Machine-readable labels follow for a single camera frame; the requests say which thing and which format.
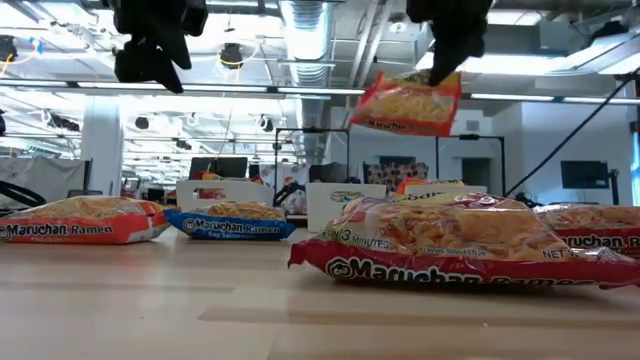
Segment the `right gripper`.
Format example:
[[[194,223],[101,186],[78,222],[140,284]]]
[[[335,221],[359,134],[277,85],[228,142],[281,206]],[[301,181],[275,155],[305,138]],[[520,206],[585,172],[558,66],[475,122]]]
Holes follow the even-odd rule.
[[[469,56],[483,56],[493,0],[407,0],[412,22],[430,24],[435,40],[429,85],[438,86]]]

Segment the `patterned panel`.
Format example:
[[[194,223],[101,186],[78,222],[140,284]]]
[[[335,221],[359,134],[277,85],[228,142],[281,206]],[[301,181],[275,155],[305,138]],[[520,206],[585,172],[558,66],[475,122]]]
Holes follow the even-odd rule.
[[[423,162],[411,164],[363,164],[366,184],[385,185],[389,192],[396,192],[407,178],[426,180],[429,168]]]

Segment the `black computer monitors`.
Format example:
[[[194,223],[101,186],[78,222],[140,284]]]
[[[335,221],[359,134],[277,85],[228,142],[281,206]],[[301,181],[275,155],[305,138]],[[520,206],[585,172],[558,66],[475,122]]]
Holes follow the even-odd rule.
[[[204,172],[222,177],[244,178],[247,171],[246,157],[194,157],[191,159],[189,179],[197,180]]]

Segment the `black metal frame stand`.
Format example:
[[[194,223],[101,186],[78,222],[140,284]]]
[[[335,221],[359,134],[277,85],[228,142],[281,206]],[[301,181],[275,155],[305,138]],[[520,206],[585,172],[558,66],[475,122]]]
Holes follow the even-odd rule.
[[[462,158],[490,159],[491,188],[496,192],[506,191],[505,139],[501,136],[462,134],[450,137],[435,137],[435,177],[460,178],[454,171],[454,162]]]
[[[275,141],[272,143],[272,148],[274,150],[274,176],[275,176],[275,181],[274,181],[274,197],[273,197],[273,206],[277,207],[279,205],[278,203],[278,195],[279,195],[279,191],[278,191],[278,184],[277,184],[277,180],[278,180],[278,155],[279,155],[279,151],[281,150],[281,142],[279,141],[279,134],[281,132],[289,132],[290,134],[294,133],[294,132],[301,132],[301,133],[305,133],[305,134],[323,134],[323,133],[344,133],[346,135],[346,166],[347,166],[347,170],[350,170],[350,131],[346,128],[341,128],[341,129],[332,129],[332,128],[318,128],[318,127],[303,127],[303,128],[276,128],[275,129]]]

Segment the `grey cloth partition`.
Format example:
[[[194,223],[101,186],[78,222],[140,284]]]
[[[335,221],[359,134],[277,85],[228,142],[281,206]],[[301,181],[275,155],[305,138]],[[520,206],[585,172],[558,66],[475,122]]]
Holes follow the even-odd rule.
[[[82,160],[0,158],[0,180],[33,191],[47,202],[66,199],[70,190],[81,190],[84,179]]]

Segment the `white plastic bin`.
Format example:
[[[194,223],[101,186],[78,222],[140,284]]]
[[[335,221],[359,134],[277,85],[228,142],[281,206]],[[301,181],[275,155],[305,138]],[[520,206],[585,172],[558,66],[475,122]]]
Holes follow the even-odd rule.
[[[222,200],[198,199],[196,189],[209,187],[224,189],[226,198]],[[185,211],[223,202],[257,202],[271,206],[273,197],[272,188],[250,181],[181,180],[176,183],[177,206]]]
[[[484,186],[468,186],[468,185],[451,185],[451,184],[425,184],[425,185],[409,185],[405,189],[406,195],[428,195],[434,196],[439,194],[450,193],[486,193],[487,188]]]
[[[363,197],[384,197],[385,185],[352,184],[352,183],[309,183],[306,185],[307,201],[307,229],[309,232],[319,232],[331,219],[338,217],[347,203],[336,203],[329,196],[334,191],[359,191]]]

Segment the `silver ventilation duct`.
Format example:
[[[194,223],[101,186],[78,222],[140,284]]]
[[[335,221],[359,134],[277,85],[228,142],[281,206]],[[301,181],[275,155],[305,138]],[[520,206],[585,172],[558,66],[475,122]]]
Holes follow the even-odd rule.
[[[333,5],[320,0],[279,0],[285,25],[287,57],[295,87],[327,88]],[[329,128],[327,100],[299,99],[297,119],[300,128]],[[308,165],[323,162],[326,134],[302,133],[302,149]]]

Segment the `black wall monitor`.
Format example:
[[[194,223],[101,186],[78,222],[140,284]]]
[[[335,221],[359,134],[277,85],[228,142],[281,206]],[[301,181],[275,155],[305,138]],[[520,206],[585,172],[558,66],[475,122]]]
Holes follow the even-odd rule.
[[[606,161],[560,162],[564,189],[608,189],[609,170]]]

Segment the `black ceiling-hung device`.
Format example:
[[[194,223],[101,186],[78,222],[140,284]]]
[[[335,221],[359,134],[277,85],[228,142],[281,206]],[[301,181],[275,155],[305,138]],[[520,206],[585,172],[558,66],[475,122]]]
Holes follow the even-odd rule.
[[[239,43],[225,43],[219,53],[219,62],[227,69],[240,69],[244,63],[241,45]]]

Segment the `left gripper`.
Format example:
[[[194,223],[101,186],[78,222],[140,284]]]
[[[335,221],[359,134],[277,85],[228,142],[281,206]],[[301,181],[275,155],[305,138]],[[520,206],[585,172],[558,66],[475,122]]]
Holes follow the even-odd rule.
[[[115,75],[121,83],[156,82],[174,94],[183,92],[173,62],[192,63],[185,35],[200,36],[208,19],[205,0],[110,0],[118,32],[151,30],[154,44],[127,42],[115,53]]]

